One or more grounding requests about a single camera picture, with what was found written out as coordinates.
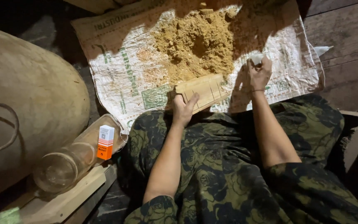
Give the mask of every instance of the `orange and white box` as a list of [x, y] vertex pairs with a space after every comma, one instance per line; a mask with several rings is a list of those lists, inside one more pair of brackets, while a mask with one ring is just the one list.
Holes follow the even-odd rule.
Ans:
[[112, 145], [114, 140], [114, 128], [103, 125], [99, 129], [99, 141], [97, 144], [97, 157], [108, 160], [112, 155]]

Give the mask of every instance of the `green floral fabric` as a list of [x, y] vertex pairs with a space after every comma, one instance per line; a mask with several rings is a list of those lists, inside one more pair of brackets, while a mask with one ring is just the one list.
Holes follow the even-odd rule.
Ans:
[[[343, 129], [339, 111], [314, 94], [271, 108], [302, 163], [260, 168], [252, 111], [198, 113], [182, 135], [175, 201], [156, 197], [125, 223], [358, 223], [358, 201], [323, 169]], [[127, 152], [145, 179], [171, 122], [151, 111], [132, 126]]]

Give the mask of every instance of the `hand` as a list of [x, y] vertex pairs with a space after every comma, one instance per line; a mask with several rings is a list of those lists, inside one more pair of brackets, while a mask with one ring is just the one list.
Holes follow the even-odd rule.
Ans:
[[251, 91], [265, 90], [272, 75], [272, 61], [266, 57], [262, 58], [262, 66], [255, 66], [249, 58], [247, 61], [250, 77]]
[[179, 125], [185, 128], [190, 122], [191, 116], [193, 115], [194, 105], [197, 103], [200, 95], [198, 93], [193, 94], [191, 99], [185, 104], [183, 96], [178, 94], [175, 96], [172, 102], [173, 107], [173, 125]]

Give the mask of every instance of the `person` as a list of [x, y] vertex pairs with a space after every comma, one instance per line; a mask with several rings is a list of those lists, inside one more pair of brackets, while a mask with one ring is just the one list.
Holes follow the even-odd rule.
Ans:
[[269, 105], [271, 60], [247, 64], [252, 111], [192, 119], [199, 95], [176, 95], [173, 116], [135, 121], [127, 152], [148, 182], [125, 223], [358, 223], [358, 201], [324, 169], [341, 113], [315, 94]]

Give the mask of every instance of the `pile of powder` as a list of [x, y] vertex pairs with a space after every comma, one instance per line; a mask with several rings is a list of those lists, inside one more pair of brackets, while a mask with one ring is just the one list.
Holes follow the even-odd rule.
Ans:
[[209, 74], [231, 74], [233, 34], [228, 30], [235, 13], [202, 9], [184, 18], [162, 23], [153, 33], [157, 51], [168, 55], [164, 63], [170, 84]]

